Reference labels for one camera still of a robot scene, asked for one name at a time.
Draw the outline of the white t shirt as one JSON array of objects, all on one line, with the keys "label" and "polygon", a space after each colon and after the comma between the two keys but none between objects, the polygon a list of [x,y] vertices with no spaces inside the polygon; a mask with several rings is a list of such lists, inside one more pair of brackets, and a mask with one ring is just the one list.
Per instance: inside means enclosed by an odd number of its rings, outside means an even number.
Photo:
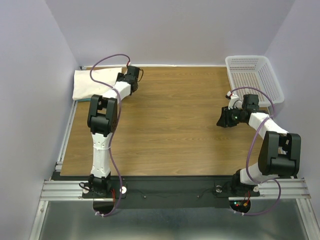
[{"label": "white t shirt", "polygon": [[[92,77],[99,82],[114,86],[118,73],[122,72],[121,67],[102,68],[93,70]],[[110,87],[105,84],[97,83],[90,77],[90,70],[75,70],[73,75],[73,94],[74,101],[90,99],[92,95],[102,95]]]}]

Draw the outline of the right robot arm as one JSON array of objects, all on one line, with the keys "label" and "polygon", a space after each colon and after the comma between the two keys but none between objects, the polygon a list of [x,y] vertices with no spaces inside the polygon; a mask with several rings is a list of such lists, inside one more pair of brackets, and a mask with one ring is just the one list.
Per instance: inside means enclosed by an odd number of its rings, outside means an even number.
[{"label": "right robot arm", "polygon": [[296,176],[300,170],[301,136],[284,130],[266,111],[261,110],[258,95],[246,94],[240,98],[229,91],[226,98],[228,106],[222,107],[216,125],[231,128],[246,123],[255,129],[254,139],[262,138],[257,163],[247,163],[232,176],[231,192],[242,195],[268,180]]}]

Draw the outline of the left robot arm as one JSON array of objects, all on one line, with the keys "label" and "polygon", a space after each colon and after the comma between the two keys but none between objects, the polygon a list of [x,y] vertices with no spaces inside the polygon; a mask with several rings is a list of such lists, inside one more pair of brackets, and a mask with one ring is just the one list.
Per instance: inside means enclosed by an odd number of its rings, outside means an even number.
[{"label": "left robot arm", "polygon": [[141,72],[139,67],[127,66],[126,73],[118,73],[114,86],[90,99],[87,125],[93,141],[93,162],[84,191],[100,197],[111,193],[111,142],[119,123],[122,100],[138,89]]}]

